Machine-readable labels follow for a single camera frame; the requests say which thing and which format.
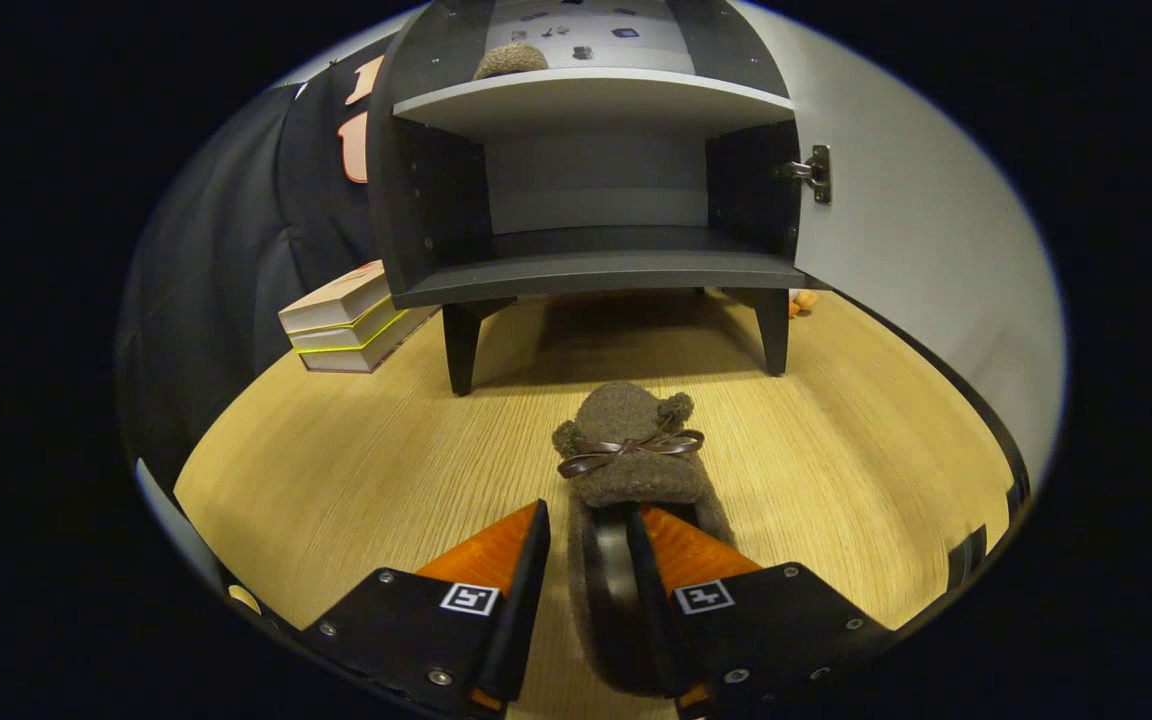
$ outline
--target black curtain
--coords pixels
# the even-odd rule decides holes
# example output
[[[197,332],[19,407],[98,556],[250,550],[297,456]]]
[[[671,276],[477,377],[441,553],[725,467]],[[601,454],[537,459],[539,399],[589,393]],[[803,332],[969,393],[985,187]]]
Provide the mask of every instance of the black curtain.
[[[338,129],[367,109],[369,97],[346,97],[391,37],[248,103],[141,236],[119,316],[118,404],[129,464],[145,460],[173,502],[212,420],[291,349],[278,311],[376,258],[367,187],[346,176]]]

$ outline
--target stack of books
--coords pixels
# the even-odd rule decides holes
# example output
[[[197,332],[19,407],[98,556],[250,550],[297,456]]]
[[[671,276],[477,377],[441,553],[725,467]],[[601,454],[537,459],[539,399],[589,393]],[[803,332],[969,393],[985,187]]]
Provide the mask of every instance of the stack of books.
[[[370,373],[438,306],[397,310],[380,260],[328,282],[278,313],[306,370]]]

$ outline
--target brown leather lace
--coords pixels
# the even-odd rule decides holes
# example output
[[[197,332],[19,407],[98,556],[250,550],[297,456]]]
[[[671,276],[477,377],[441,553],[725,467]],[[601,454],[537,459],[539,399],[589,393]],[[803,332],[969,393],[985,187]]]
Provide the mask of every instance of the brown leather lace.
[[[628,452],[654,452],[658,455],[685,455],[697,452],[705,442],[705,435],[699,430],[677,430],[667,433],[664,425],[651,437],[643,439],[626,439],[623,442],[594,442],[577,439],[573,442],[579,455],[571,455],[558,465],[558,472],[564,478],[588,473],[596,468],[608,465],[613,460]]]

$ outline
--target dark gray cabinet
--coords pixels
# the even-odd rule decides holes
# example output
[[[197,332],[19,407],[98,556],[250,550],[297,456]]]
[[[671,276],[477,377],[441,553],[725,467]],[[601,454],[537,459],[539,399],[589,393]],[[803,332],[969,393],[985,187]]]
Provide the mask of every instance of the dark gray cabinet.
[[[799,162],[793,105],[727,3],[664,8],[658,22],[685,41],[672,61],[692,73],[627,67],[614,60],[626,33],[591,22],[570,40],[593,47],[576,54],[588,61],[471,81],[488,31],[531,20],[452,0],[385,56],[367,128],[372,232],[394,305],[444,306],[457,395],[480,321],[530,293],[721,287],[758,310],[767,370],[783,372],[787,293],[804,283],[801,188],[783,170]]]

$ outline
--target cabinet leg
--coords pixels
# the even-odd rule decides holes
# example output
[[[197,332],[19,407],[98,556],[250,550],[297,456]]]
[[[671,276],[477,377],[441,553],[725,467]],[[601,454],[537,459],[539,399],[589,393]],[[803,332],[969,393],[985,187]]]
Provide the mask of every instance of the cabinet leg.
[[[479,327],[488,316],[511,304],[511,297],[477,300],[444,305],[444,344],[452,392],[468,395],[473,389],[473,359],[479,351]]]
[[[785,374],[785,356],[790,346],[790,291],[785,288],[723,288],[728,297],[752,306],[763,335],[767,374]]]

